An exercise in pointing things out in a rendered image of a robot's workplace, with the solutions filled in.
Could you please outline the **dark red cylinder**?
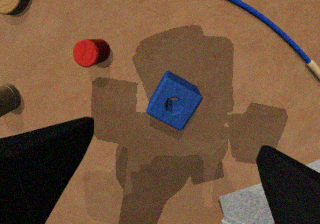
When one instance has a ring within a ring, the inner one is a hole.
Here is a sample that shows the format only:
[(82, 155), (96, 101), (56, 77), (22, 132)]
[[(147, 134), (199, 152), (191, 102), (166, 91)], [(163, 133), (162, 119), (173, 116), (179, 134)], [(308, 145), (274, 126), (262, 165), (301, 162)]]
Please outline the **dark red cylinder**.
[(107, 41), (101, 40), (79, 40), (73, 49), (73, 59), (77, 65), (83, 67), (92, 67), (92, 65), (100, 64), (109, 56), (109, 44)]

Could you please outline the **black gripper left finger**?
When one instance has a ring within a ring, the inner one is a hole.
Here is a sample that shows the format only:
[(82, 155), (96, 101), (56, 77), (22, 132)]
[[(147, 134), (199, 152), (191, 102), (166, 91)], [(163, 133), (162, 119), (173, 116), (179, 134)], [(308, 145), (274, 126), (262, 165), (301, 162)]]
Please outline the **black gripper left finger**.
[(45, 224), (93, 135), (81, 117), (0, 139), (0, 224)]

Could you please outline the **small wooden cylinder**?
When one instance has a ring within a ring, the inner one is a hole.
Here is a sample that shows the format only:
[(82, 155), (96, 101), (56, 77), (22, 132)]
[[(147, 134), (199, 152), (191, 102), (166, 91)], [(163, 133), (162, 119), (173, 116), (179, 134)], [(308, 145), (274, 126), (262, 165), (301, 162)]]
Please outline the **small wooden cylinder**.
[(0, 85), (0, 117), (20, 107), (20, 92), (13, 84)]

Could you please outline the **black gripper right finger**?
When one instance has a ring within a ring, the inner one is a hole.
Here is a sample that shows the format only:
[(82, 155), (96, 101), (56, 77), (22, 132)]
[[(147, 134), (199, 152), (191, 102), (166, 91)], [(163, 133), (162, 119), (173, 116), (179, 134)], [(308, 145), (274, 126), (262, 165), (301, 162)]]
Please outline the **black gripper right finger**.
[(256, 161), (275, 224), (320, 224), (320, 172), (269, 145)]

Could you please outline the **blue square block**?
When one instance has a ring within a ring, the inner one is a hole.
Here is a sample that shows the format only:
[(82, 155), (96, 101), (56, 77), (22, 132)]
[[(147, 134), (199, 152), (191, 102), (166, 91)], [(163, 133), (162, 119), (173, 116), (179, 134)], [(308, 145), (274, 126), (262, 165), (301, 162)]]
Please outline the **blue square block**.
[[(172, 97), (179, 100), (172, 101)], [(203, 101), (203, 96), (197, 85), (189, 83), (171, 71), (165, 71), (149, 100), (147, 113), (183, 131), (201, 101)]]

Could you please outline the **thin wooden stick with blue end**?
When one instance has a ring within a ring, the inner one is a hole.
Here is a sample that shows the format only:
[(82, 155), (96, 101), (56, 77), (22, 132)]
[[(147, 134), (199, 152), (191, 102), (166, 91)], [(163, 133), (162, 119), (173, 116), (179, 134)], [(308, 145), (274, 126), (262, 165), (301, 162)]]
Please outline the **thin wooden stick with blue end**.
[(240, 1), (240, 0), (228, 0), (228, 1), (231, 1), (231, 3), (235, 3), (236, 5), (239, 5), (239, 7), (244, 8), (245, 11), (252, 13), (253, 16), (263, 21), (263, 23), (267, 24), (269, 28), (272, 28), (273, 31), (279, 33), (279, 36), (283, 37), (284, 41), (287, 41), (287, 43), (289, 44), (289, 47), (292, 47), (293, 49), (295, 49), (297, 53), (299, 53), (301, 59), (303, 59), (305, 63), (307, 63), (307, 67), (311, 69), (311, 72), (313, 72), (313, 75), (315, 75), (317, 77), (317, 80), (320, 81), (320, 68), (317, 67), (315, 60), (309, 59), (309, 57), (305, 55), (304, 51), (301, 51), (301, 48), (299, 47), (299, 45), (293, 43), (292, 39), (289, 39), (289, 36), (287, 35), (287, 33), (283, 31), (283, 29), (276, 27), (275, 23), (272, 23), (272, 21), (269, 20), (268, 17), (265, 17), (263, 13), (256, 11), (255, 8), (249, 7), (249, 5), (243, 3), (243, 1)]

